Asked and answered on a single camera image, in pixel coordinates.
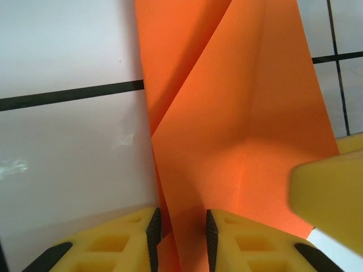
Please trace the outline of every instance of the white tile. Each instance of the white tile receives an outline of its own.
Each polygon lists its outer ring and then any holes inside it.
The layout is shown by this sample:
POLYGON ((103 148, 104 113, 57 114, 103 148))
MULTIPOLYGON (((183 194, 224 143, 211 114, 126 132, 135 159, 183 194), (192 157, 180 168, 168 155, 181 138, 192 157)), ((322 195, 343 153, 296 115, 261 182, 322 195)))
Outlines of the white tile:
POLYGON ((331 0, 338 53, 363 51, 363 1, 331 0))
POLYGON ((136 79, 133 0, 0 1, 0 98, 136 79))
POLYGON ((0 128, 12 271, 75 231, 158 205, 144 91, 0 112, 0 128))
POLYGON ((363 131, 363 58, 340 61, 351 133, 363 131))
POLYGON ((335 62, 315 64, 315 72, 322 90, 335 138, 347 135, 343 115, 343 104, 335 62))
POLYGON ((314 229, 308 241, 325 253, 335 264, 345 272, 363 271, 363 258, 341 245, 318 229, 314 229))
POLYGON ((327 2, 298 0, 306 40, 312 57, 334 54, 327 2))

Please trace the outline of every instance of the folded orange paper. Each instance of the folded orange paper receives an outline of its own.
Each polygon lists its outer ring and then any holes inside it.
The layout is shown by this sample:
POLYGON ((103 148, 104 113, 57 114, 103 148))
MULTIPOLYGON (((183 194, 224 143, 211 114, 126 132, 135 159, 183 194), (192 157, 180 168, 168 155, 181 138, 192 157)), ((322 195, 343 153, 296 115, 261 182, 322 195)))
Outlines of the folded orange paper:
POLYGON ((136 11, 163 219, 181 269, 208 271, 206 209, 306 237, 311 226, 288 210, 288 173, 337 147, 296 1, 136 0, 136 11))

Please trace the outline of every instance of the yellow object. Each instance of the yellow object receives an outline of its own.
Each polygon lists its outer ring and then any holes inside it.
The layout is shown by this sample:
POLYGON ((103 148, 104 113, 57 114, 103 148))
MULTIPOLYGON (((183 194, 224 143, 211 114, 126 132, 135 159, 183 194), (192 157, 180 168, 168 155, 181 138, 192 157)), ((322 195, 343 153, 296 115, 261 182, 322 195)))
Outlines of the yellow object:
POLYGON ((144 209, 60 241, 24 271, 157 272, 160 235, 160 209, 144 209), (57 248, 67 245, 59 256, 57 248))
MULTIPOLYGON (((359 146, 362 135, 348 137, 342 152, 359 146)), ((291 174, 293 211, 363 256, 363 150, 303 164, 291 174)))
POLYGON ((341 271, 308 241, 275 228, 223 210, 208 210, 206 222, 210 271, 341 271), (320 263, 310 264, 298 247, 309 249, 320 263))
POLYGON ((363 133, 338 138, 336 144, 341 154, 363 149, 363 133))

